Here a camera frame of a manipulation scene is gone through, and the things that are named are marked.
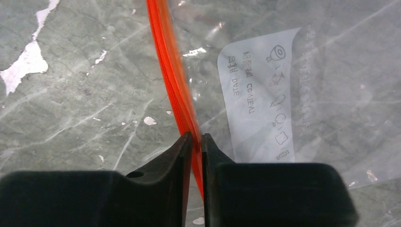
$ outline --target gray marble surface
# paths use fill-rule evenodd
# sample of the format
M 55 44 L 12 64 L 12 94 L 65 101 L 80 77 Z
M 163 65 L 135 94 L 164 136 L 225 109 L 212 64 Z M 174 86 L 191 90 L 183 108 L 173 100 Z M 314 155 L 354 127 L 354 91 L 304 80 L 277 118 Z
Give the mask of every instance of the gray marble surface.
M 48 7 L 48 0 L 0 1 L 0 71 L 29 53 L 24 50 L 38 30 L 35 14 Z M 47 70 L 24 75 L 8 95 L 10 79 L 19 78 L 0 80 L 0 174 L 127 173 L 179 137 L 144 0 L 60 0 L 35 41 Z M 156 124 L 146 124 L 146 117 Z M 399 179 L 351 190 L 359 226 L 401 226 L 400 192 Z M 187 226 L 201 226 L 193 222 L 202 215 L 192 178 Z

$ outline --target plastic sheet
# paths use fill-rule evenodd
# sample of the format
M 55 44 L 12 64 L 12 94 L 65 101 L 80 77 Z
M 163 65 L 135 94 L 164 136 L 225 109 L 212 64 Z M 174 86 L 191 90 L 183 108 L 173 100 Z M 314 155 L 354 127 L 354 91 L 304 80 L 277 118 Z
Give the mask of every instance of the plastic sheet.
M 401 175 L 400 1 L 168 4 L 197 123 L 233 160 Z

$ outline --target white speck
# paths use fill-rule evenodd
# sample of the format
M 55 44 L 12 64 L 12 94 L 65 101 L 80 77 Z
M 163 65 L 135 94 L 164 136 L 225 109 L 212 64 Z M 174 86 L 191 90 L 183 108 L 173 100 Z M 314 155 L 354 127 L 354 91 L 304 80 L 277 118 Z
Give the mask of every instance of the white speck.
M 101 61 L 103 61 L 106 57 L 107 51 L 106 50 L 102 50 L 102 52 L 100 53 L 100 57 L 98 59 L 95 60 L 95 65 L 99 64 Z
M 368 169 L 366 174 L 371 182 L 377 181 L 377 177 L 372 173 L 372 170 Z
M 186 53 L 186 54 L 184 54 L 183 56 L 184 56 L 184 57 L 196 56 L 196 55 L 198 55 L 199 52 L 206 53 L 206 50 L 203 49 L 203 48 L 201 47 L 201 48 L 198 48 L 198 49 L 196 49 L 196 50 L 189 51 L 189 53 Z
M 60 0 L 50 0 L 49 6 L 46 9 L 36 12 L 36 19 L 38 22 L 37 30 L 32 34 L 32 42 L 25 46 L 25 50 L 18 57 L 18 59 L 11 64 L 11 66 L 0 71 L 0 77 L 6 85 L 6 95 L 10 92 L 15 92 L 21 79 L 28 73 L 45 73 L 48 69 L 47 62 L 43 59 L 39 44 L 36 38 L 40 30 L 44 26 L 47 15 L 57 7 Z
M 147 125 L 154 125 L 157 124 L 155 122 L 155 119 L 151 118 L 151 117 L 145 117 L 145 119 L 143 119 L 143 122 Z
M 192 223 L 195 225 L 203 225 L 205 224 L 205 218 L 204 217 L 197 218 Z
M 105 158 L 103 156 L 98 155 L 98 157 L 100 158 L 100 160 L 102 160 L 103 163 L 105 162 Z

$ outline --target white marble vein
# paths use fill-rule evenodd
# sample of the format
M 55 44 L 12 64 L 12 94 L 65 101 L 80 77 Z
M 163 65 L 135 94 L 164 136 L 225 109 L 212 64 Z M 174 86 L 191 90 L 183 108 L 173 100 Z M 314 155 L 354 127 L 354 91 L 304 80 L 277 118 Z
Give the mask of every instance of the white marble vein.
M 142 119 L 143 116 L 145 115 L 146 109 L 149 107 L 149 105 L 150 105 L 150 103 L 151 103 L 152 101 L 153 101 L 153 99 L 150 99 L 150 100 L 146 103 L 145 107 L 143 108 L 142 116 L 140 117 L 141 119 Z M 117 161 L 115 162 L 115 165 L 114 165 L 114 167 L 113 167 L 113 170 L 116 170 L 118 164 L 120 163 L 120 160 L 121 160 L 122 155 L 124 154 L 125 150 L 127 149 L 128 145 L 130 144 L 132 138 L 134 138 L 134 136 L 136 136 L 136 131 L 137 131 L 138 126 L 139 126 L 139 124 L 136 124 L 136 125 L 135 125 L 134 131 L 131 133 L 130 138 L 129 138 L 128 141 L 125 143 L 124 147 L 122 148 L 122 151 L 120 152 L 120 155 L 118 156 L 118 159 L 117 159 Z
M 14 151 L 5 150 L 0 155 L 0 170 L 3 168 L 4 164 L 10 159 Z
M 43 59 L 39 44 L 36 39 L 41 29 L 44 26 L 44 22 L 47 15 L 57 7 L 60 0 L 49 0 L 49 6 L 46 9 L 38 11 L 36 18 L 38 22 L 37 30 L 32 34 L 32 42 L 28 43 L 10 68 L 0 71 L 0 77 L 3 79 L 6 85 L 6 95 L 10 92 L 15 92 L 18 85 L 21 83 L 21 79 L 29 73 L 45 73 L 48 69 L 47 62 Z
M 12 111 L 14 111 L 19 105 L 28 102 L 29 100 L 35 98 L 36 96 L 39 96 L 43 93 L 46 93 L 47 89 L 43 89 L 39 92 L 33 93 L 33 94 L 29 94 L 21 99 L 19 99 L 18 101 L 14 102 L 12 105 L 4 107 L 3 111 L 0 112 L 0 120 L 3 119 L 7 114 L 11 113 Z
M 51 141 L 52 139 L 54 139 L 56 136 L 58 136 L 60 133 L 64 132 L 65 130 L 69 130 L 69 129 L 73 129 L 79 125 L 81 125 L 82 123 L 84 123 L 85 121 L 92 119 L 93 117 L 95 117 L 96 115 L 98 115 L 100 112 L 102 112 L 104 109 L 108 108 L 111 105 L 111 103 L 109 105 L 104 106 L 103 108 L 101 108 L 100 110 L 96 111 L 94 114 L 85 117 L 84 119 L 82 119 L 81 121 L 79 121 L 78 123 L 76 123 L 73 126 L 68 126 L 68 123 L 71 122 L 72 119 L 69 119 L 62 128 L 58 129 L 55 133 L 53 133 L 53 135 L 49 136 L 47 139 L 43 140 L 43 141 L 39 141 L 39 142 L 34 142 L 34 143 L 30 143 L 27 144 L 25 146 L 22 147 L 14 147 L 14 148 L 9 148 L 9 150 L 11 151 L 16 151 L 16 150 L 21 150 L 30 146 L 34 146 L 34 145 L 42 145 L 45 144 L 49 141 Z

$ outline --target transparent plastic bag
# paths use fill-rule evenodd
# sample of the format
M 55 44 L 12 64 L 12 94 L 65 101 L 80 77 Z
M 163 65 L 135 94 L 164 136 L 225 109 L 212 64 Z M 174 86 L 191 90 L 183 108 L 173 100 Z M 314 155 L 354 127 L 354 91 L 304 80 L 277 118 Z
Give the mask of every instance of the transparent plastic bag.
M 184 74 L 174 76 L 189 87 L 181 94 L 192 98 L 200 131 L 233 160 L 327 163 L 350 188 L 401 175 L 399 1 L 168 7 L 167 39 L 178 48 L 169 54 Z

